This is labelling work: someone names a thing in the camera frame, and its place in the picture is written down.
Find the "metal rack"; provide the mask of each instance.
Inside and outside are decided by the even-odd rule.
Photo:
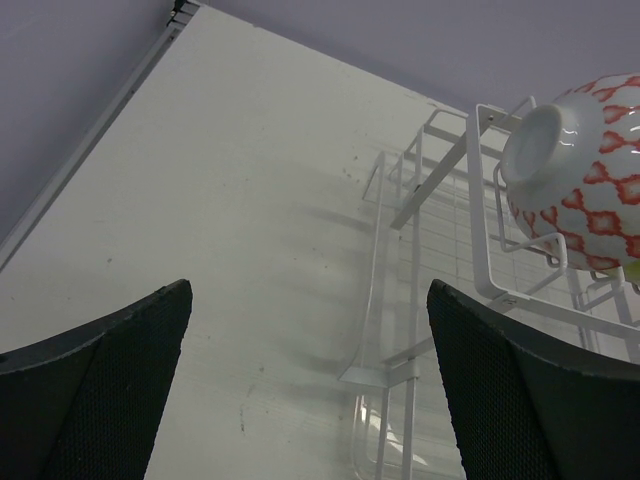
[[[428,328],[425,280],[443,278],[589,350],[602,352],[603,342],[617,339],[619,356],[640,363],[622,268],[617,277],[577,272],[568,267],[562,234],[526,239],[508,214],[498,162],[525,106],[535,100],[511,112],[477,105],[468,116],[436,108],[392,165],[381,152],[371,170],[363,196],[375,205],[369,290],[361,335],[339,375],[376,387],[355,406],[353,459],[361,477],[464,478]],[[439,161],[424,154],[436,151]],[[467,168],[458,168],[465,155]],[[559,259],[538,248],[550,240],[560,245]],[[616,315],[617,322],[606,319]],[[404,392],[394,388],[402,383]]]

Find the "wire rack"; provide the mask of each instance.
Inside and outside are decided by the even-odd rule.
[[[511,113],[435,109],[404,152],[374,163],[363,196],[375,206],[370,288],[339,377],[371,392],[354,411],[361,478],[465,478],[425,308],[435,278],[566,342],[640,362],[621,269],[572,270],[562,235],[551,258],[537,248],[550,239],[527,239],[509,213],[497,166],[525,106],[535,100]]]

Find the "stain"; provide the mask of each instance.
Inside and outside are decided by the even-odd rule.
[[[244,403],[240,405],[240,431],[244,435]]]

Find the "textured black pad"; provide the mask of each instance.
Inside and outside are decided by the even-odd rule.
[[[191,301],[183,280],[5,354],[0,478],[143,479]]]
[[[469,480],[640,478],[640,367],[562,342],[434,281],[428,297]]]

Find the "patterned bowl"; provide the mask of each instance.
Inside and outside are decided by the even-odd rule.
[[[526,236],[563,233],[573,268],[631,266],[640,259],[640,74],[602,77],[532,110],[500,169]],[[557,242],[543,248],[559,255]]]

